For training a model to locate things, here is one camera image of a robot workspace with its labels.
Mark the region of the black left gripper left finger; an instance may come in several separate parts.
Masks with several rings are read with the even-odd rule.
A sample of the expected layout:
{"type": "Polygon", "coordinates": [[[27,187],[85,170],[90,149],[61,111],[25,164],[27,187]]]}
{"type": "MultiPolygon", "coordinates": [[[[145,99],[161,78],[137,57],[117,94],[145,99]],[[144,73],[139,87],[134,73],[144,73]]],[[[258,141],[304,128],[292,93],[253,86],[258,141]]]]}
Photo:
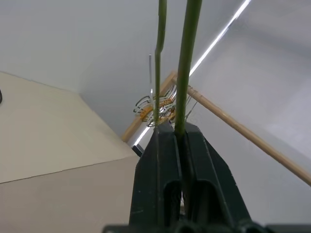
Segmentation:
{"type": "Polygon", "coordinates": [[[181,169],[173,127],[154,130],[135,170],[129,223],[171,226],[179,219],[181,169]]]}

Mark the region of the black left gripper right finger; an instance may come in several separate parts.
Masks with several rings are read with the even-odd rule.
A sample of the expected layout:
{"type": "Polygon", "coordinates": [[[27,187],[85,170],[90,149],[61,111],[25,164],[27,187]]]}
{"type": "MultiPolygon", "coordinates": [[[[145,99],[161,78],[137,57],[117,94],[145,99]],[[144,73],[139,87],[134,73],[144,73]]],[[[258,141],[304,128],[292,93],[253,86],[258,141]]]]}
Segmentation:
{"type": "Polygon", "coordinates": [[[200,225],[251,221],[228,165],[197,126],[185,124],[178,147],[187,219],[200,225]]]}

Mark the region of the thick green flower stem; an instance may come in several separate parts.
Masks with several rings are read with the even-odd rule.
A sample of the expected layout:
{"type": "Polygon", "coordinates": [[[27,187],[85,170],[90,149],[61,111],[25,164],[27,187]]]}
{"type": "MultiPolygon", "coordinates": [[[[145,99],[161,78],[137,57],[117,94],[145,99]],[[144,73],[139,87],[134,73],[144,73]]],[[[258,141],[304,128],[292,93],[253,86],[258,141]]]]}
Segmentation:
{"type": "MultiPolygon", "coordinates": [[[[175,115],[176,120],[174,132],[178,139],[183,137],[185,131],[187,87],[189,84],[190,64],[192,60],[201,6],[202,0],[187,0],[181,48],[180,48],[178,72],[177,72],[177,91],[176,91],[177,96],[176,96],[176,115],[175,115]]],[[[166,17],[167,17],[167,0],[159,0],[158,32],[155,49],[155,108],[154,108],[155,135],[153,136],[156,148],[156,165],[157,165],[156,222],[157,225],[159,226],[168,226],[171,222],[170,212],[167,212],[165,207],[165,196],[160,178],[162,156],[160,154],[159,129],[158,129],[161,52],[164,48],[166,17]]]]}

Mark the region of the wooden rack rod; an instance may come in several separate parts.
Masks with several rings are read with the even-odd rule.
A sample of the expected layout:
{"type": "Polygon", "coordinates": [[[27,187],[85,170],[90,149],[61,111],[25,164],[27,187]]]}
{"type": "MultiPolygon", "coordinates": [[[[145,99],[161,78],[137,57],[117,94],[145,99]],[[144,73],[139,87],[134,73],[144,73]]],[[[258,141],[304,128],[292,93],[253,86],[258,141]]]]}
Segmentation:
{"type": "Polygon", "coordinates": [[[280,151],[277,151],[269,143],[264,141],[262,138],[260,138],[258,135],[256,135],[253,131],[251,131],[244,125],[240,124],[228,113],[226,113],[220,107],[205,98],[201,93],[199,93],[190,85],[187,87],[187,94],[311,187],[311,175],[300,165],[289,159],[280,151]]]}

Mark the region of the ceiling light strip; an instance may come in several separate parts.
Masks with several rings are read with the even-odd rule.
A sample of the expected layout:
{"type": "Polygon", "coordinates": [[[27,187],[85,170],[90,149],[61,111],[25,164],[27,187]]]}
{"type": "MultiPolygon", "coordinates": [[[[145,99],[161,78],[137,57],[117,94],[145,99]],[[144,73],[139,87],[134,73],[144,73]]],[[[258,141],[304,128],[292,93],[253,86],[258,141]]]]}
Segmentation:
{"type": "Polygon", "coordinates": [[[212,49],[216,46],[216,44],[222,39],[222,37],[225,35],[225,33],[229,30],[229,28],[232,26],[234,21],[241,15],[241,13],[246,9],[246,7],[249,5],[249,3],[252,0],[244,0],[241,4],[241,6],[237,9],[235,14],[231,17],[229,22],[223,27],[223,29],[219,32],[219,34],[214,38],[212,43],[208,46],[206,51],[203,53],[203,55],[198,59],[198,61],[191,67],[191,70],[189,72],[189,78],[191,78],[192,74],[196,71],[196,69],[201,65],[203,60],[207,57],[207,55],[212,51],[212,49]]]}

